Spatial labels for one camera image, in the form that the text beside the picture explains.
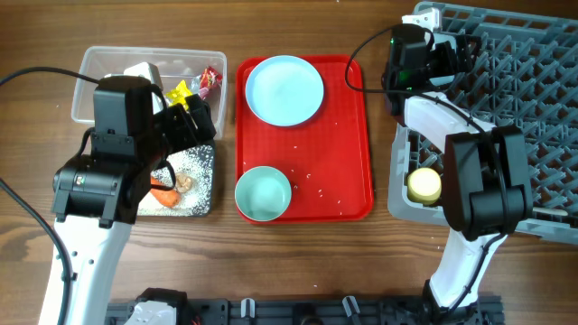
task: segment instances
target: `gray dish rack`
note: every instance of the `gray dish rack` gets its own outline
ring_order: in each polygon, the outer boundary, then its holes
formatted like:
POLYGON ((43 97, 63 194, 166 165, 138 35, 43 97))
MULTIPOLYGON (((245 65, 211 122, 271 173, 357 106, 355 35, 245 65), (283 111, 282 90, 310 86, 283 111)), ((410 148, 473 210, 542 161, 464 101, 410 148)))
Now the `gray dish rack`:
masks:
MULTIPOLYGON (((534 205, 568 213, 534 213, 517 231, 578 244, 578 21, 433 2, 419 3, 414 13, 430 7, 441 12, 439 33, 482 39, 474 69, 454 78, 448 98, 479 119, 518 126, 534 205)), ((405 184, 419 167, 443 174, 442 156, 422 135, 397 128, 387 203, 392 215, 447 225, 442 207, 410 201, 405 184)))

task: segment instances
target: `wood grain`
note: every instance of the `wood grain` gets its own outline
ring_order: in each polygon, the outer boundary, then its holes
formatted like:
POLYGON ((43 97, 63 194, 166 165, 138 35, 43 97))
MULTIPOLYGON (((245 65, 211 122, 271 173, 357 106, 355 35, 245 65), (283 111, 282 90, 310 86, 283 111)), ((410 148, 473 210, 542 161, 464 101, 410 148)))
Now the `wood grain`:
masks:
MULTIPOLYGON (((500 10, 578 18, 575 1, 460 1, 500 10)), ((387 180, 396 124, 381 96, 367 96, 376 201, 356 223, 256 227, 235 211, 234 98, 237 66, 253 56, 350 53, 398 23, 415 1, 6 0, 0 5, 0 74, 32 65, 77 70, 92 45, 223 51, 228 117, 218 143, 217 201, 210 216, 140 218, 117 268, 115 302, 147 287, 193 298, 338 298, 418 294, 435 271, 447 227, 393 218, 387 180)), ((387 43, 359 55, 366 85, 378 87, 387 43)), ((0 89, 0 176, 52 219, 51 179, 77 150, 75 80, 45 73, 0 89)), ((50 269, 50 239, 0 193, 0 324, 38 320, 50 269)), ((481 290, 499 294, 509 324, 573 324, 578 316, 578 248, 514 235, 489 266, 481 290)))

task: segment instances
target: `black base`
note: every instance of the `black base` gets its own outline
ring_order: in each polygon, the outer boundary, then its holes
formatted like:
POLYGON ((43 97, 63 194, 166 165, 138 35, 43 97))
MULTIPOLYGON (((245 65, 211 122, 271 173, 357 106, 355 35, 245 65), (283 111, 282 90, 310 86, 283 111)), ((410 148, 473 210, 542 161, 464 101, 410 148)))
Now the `black base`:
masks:
MULTIPOLYGON (((357 300, 359 320, 362 325, 420 325, 418 311, 420 297, 394 297, 383 300, 357 300)), ((227 300, 189 300, 197 312, 202 325, 247 325, 241 319, 240 302, 227 300)), ((108 305, 106 325, 123 325, 132 314, 136 302, 111 303, 108 305)), ((324 325, 348 325, 341 301, 295 301, 261 302, 256 301, 256 318, 251 325, 294 325, 295 306, 310 304, 324 325)), ((504 313, 500 297, 480 297, 478 309, 465 322, 453 322, 454 325, 503 325, 504 313)))

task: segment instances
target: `orange food item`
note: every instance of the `orange food item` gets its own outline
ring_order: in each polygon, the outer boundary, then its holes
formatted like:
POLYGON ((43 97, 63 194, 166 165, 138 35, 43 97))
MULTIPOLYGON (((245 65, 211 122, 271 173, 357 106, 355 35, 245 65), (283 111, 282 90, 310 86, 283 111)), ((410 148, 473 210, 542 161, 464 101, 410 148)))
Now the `orange food item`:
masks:
MULTIPOLYGON (((164 185, 155 177, 151 176, 151 185, 164 185)), ((176 190, 155 190, 151 189, 154 198, 167 208, 174 208, 181 201, 181 194, 176 190)))

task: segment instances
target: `light blue plate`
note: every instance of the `light blue plate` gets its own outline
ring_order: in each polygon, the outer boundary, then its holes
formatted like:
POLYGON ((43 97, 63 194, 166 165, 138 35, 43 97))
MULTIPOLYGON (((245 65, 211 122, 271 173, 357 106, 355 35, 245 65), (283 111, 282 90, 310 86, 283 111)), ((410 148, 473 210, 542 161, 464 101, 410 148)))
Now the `light blue plate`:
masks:
POLYGON ((281 55, 259 63, 245 85, 253 113, 270 125, 291 126, 308 120, 323 101, 323 80, 306 60, 281 55))

